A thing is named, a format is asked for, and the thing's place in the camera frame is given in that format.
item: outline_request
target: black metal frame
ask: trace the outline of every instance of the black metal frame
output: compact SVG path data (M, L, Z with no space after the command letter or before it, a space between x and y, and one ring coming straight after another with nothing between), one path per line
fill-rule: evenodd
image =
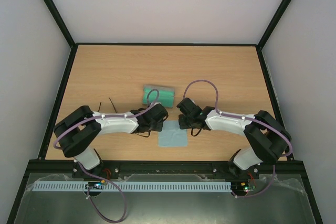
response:
M66 89L66 85L70 76L72 64L74 62L77 48L79 45L149 45L149 46L157 46L157 45L165 45L165 46L252 46L257 50L260 66L262 69L262 73L265 78L266 87L269 93L269 97L271 100L272 108L274 110L275 117L277 121L279 121L282 125L283 120L281 117L281 113L279 110L278 101L276 99L274 89L271 83L271 79L268 73L268 69L265 63L265 59L263 57L262 49L269 39L271 33L275 29L276 25L280 21L283 13L288 7L291 0L282 0L280 6L278 7L276 13L274 14L270 24L268 25L265 33L263 34L260 42L255 44L176 44L176 43L75 43L73 40L69 30L67 29L60 13L57 11L53 0L44 0L48 9L50 10L52 16L54 17L57 25L59 26L61 32L63 33L66 41L68 42L71 52L69 55L69 59L63 74L63 78L61 80L61 85L59 87L55 104L53 110L51 112L51 116L48 122L47 130L45 136L43 138L43 142L38 154L38 159L30 160L24 174L23 180L20 184L17 196L15 198L11 213L9 215L7 224L14 223L16 214L20 205L21 198L25 191L29 175L31 173L69 173L73 169L72 161L47 161L45 160L45 156L48 150L49 142L51 135L53 133L53 127L56 123L56 118L60 109L60 105L64 96L64 92ZM322 218L319 213L319 209L317 207L308 176L306 173L306 169L301 161L295 161L294 157L291 155L288 157L289 161L280 161L276 164L277 174L299 174L301 175L304 188L308 194L310 206L315 218L316 223L322 223ZM227 162L144 162L144 161L104 161L107 166L111 168L118 168L119 174L134 174L134 173L185 173L185 174L205 174L209 178L219 179L226 178L229 181L235 181L232 177L227 177L227 174L221 173L220 167L227 166ZM272 166L268 164L261 164L258 167L260 174L269 174L272 173Z

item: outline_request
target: white wall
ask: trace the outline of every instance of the white wall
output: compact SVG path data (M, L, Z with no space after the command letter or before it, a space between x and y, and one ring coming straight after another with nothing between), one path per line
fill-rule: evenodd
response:
M335 223L336 0L293 0L264 48L324 223Z
M43 0L0 0L0 223L37 157L69 52Z
M258 43L281 0L54 0L76 42Z

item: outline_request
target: table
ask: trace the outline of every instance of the table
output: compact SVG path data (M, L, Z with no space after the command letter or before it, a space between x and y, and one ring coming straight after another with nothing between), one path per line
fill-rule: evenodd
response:
M114 113L144 107L143 85L175 88L168 120L178 120L176 105L186 86L197 79L213 82L219 90L218 106L234 113L255 114L272 106L255 47L233 46L117 46L80 45L72 66L57 122L82 105L93 111ZM201 108L214 106L215 91L207 83L188 90ZM143 161L225 161L249 146L245 137L223 131L188 131L187 147L159 147L158 133L149 138L114 133L98 136L91 146L102 159ZM46 159L66 159L49 145Z

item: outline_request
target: cable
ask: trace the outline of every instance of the cable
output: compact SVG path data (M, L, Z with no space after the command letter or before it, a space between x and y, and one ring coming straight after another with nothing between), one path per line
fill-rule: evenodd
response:
M238 196L236 195L233 191L232 194L235 196L235 198L250 198L250 197L254 197L254 196L258 196L260 194L263 194L274 182L274 178L275 178L275 165L273 165L273 174L272 174L272 178L270 180L270 182L268 183L268 185L261 191L257 192L256 194L252 194L252 195L245 195L245 196Z
M124 220L124 217L125 217L125 215L126 215L126 211L127 211L127 202L126 202L126 197L125 197L124 192L120 189L119 186L117 186L117 185L116 185L115 183L113 183L112 181L110 181L110 180L106 180L106 179L103 178L103 177L99 177L99 176L97 176L97 175L94 175L94 174L91 174L91 173L87 172L87 171L85 170L85 168L83 167L83 165L82 165L80 162L77 162L77 164L79 165L79 167L81 168L81 170L82 170L86 175L91 176L92 178L97 178L97 179L100 179L100 180L105 180L106 182L112 184L112 185L113 185L113 186L120 192L120 194L121 194L121 196L122 196L122 199L123 199L123 201L124 201L124 213L122 214L122 216L121 216L121 218L120 218L119 220L111 220L111 219L105 217L105 216L98 210L98 208L96 207L96 205L94 204L94 202L93 202L93 200L91 199L91 196L90 196L90 190L92 189L92 187L89 187L89 189L88 189L88 191L87 191L87 196L88 196L87 199L90 200L91 204L93 205L93 208L95 209L95 211L97 212L97 214L98 214L104 221L106 221L106 222L108 222L108 223L120 223L120 222L122 222L122 221Z
M232 114L228 114L228 113L225 113L225 112L223 112L223 111L220 111L220 110L218 109L218 97L219 97L218 89L216 88L216 86L215 86L212 82L210 82L210 81L208 81L208 80L196 80L196 81L192 81L192 82L186 87L186 89L185 89L185 91L184 91L184 94L183 94L183 99L185 98L185 95L186 95L186 93L187 93L188 88L189 88L192 84L194 84L194 83L196 83L196 82L206 82L206 83L209 83L212 87L214 87L214 89L215 89L215 91L216 91L215 111L217 112L217 114L219 114L219 115L223 115L223 116L227 116L227 117L229 117L229 118L249 120L249 121L258 123L258 124L260 124L260 125L266 127L267 129L269 129L269 130L273 131L274 133L278 134L278 135L279 135L279 136L286 142L286 144L288 145L288 147L289 147L289 151L288 151L287 153L285 153L285 154L282 154L281 156L282 156L282 157L287 157L287 156L289 156L290 154L292 154L292 152L293 152L293 147L292 147L291 143L289 142L289 140L288 140L288 139L287 139L281 132L277 131L277 130L276 130L275 128L273 128L272 126L269 126L268 124L266 124L266 123L264 123L264 122L262 122L262 121L260 121L260 120L256 120L256 119L254 119L254 118L248 118L248 117L244 117L244 118L242 118L242 117L239 116L239 115L232 115Z
M135 114L135 115L125 115L125 114L107 114L107 115L104 115L104 118L136 118L140 115L143 115L144 113L146 113L148 110L150 110L151 108L153 108L155 106L155 103L157 102L158 98L159 98L159 91L157 89L152 89L148 95L147 95L147 99L150 95L150 93L152 91L156 91L157 92L157 95L156 95L156 98L155 100L152 102L152 104L145 110L142 110L140 113L138 114ZM74 129L76 129L78 126L81 126L87 122L90 122L90 121L93 121L93 120L96 120L96 119L102 119L103 117L101 115L96 115L96 116L92 116L90 118L87 118L87 119L84 119L83 121L79 122L79 123L76 123L74 126L70 127L69 129L67 129L66 131L64 131L62 134L60 134L58 136L58 138L54 141L53 143L53 146L55 149L58 149L58 150L61 150L62 148L61 147L58 147L57 146L57 143L62 139L62 137L64 137L65 135L67 135L69 132L73 131Z

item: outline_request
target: white perforated rail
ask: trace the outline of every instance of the white perforated rail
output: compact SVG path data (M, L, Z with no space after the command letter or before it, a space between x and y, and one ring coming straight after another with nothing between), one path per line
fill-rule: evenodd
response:
M230 182L115 182L122 191L161 192L231 192ZM33 191L85 191L88 182L38 181ZM96 186L92 191L118 191L111 184Z

